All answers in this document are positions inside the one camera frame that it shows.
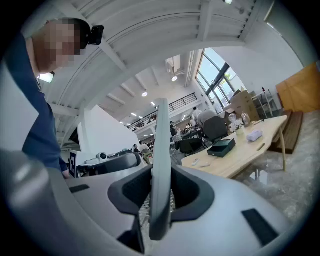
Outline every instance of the kettle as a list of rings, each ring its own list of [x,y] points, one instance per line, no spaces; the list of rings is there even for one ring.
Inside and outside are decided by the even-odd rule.
[[[251,119],[250,119],[249,115],[247,113],[242,112],[241,118],[242,118],[242,122],[244,124],[244,127],[248,127],[251,123]]]

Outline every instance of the black box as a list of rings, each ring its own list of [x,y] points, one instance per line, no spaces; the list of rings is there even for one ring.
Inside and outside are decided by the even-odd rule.
[[[208,155],[223,158],[236,145],[235,139],[222,139],[212,145],[207,151]]]

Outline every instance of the blue shirt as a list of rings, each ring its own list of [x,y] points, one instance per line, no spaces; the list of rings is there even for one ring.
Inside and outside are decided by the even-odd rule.
[[[40,91],[31,67],[26,40],[18,34],[5,54],[5,61],[17,86],[38,111],[22,148],[31,158],[38,159],[48,168],[66,171],[67,165],[61,158],[61,150],[56,137],[56,122],[45,95]]]

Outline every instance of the wooden table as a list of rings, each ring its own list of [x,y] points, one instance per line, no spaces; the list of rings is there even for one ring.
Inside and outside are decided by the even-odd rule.
[[[286,148],[284,136],[282,133],[281,125],[286,121],[287,116],[279,116],[270,119],[266,119],[264,122],[253,122],[247,128],[243,129],[243,134],[237,135],[233,133],[224,140],[234,139],[235,147],[224,157],[216,157],[208,155],[207,150],[201,151],[197,154],[190,155],[182,159],[182,166],[197,169],[203,172],[207,172],[213,175],[221,176],[224,178],[232,178],[245,167],[247,167],[252,161],[263,155],[271,146],[273,137],[279,132],[282,156],[283,156],[283,170],[286,170]],[[262,136],[254,142],[247,140],[247,134],[253,130],[261,130]],[[196,166],[192,166],[192,162],[195,159],[199,159]],[[207,167],[199,167],[201,163],[211,163]]]

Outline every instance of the light fixture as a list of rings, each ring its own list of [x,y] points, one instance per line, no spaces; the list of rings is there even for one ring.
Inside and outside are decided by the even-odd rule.
[[[54,76],[55,76],[55,72],[50,72],[46,74],[41,74],[37,78],[50,84],[54,79]]]

